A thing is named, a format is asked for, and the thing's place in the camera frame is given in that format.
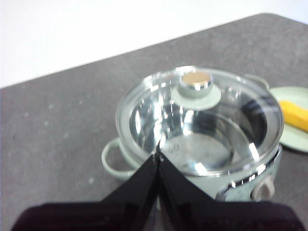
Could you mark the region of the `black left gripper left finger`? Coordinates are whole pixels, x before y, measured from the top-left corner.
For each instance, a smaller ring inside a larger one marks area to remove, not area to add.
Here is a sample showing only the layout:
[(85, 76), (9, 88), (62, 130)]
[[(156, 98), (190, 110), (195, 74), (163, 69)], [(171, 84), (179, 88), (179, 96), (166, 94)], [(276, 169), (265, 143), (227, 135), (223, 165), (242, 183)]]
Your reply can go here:
[(14, 231), (141, 231), (158, 197), (159, 147), (101, 201), (47, 203), (26, 209)]

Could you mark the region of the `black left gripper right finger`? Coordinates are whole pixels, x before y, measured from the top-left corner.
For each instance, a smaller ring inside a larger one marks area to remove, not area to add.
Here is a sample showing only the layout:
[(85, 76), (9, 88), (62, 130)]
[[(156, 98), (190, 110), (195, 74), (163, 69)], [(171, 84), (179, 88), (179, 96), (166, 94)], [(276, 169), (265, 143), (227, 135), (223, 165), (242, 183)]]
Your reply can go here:
[(159, 199), (176, 231), (303, 231), (288, 206), (272, 202), (220, 202), (159, 159)]

